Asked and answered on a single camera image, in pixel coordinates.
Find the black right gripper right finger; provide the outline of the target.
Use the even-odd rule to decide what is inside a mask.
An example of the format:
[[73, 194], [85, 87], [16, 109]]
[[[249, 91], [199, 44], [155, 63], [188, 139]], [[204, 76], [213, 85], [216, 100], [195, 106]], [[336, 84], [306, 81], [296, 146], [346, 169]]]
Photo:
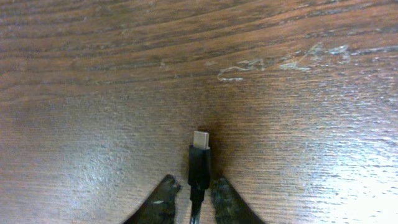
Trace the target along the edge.
[[217, 224], [266, 224], [251, 210], [227, 178], [213, 179], [210, 189]]

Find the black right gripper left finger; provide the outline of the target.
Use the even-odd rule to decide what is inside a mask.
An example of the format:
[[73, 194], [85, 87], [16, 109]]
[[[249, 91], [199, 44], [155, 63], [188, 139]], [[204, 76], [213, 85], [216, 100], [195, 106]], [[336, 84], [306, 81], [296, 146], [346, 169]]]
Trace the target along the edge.
[[177, 212], [175, 201], [180, 189], [175, 177], [167, 174], [123, 224], [173, 224]]

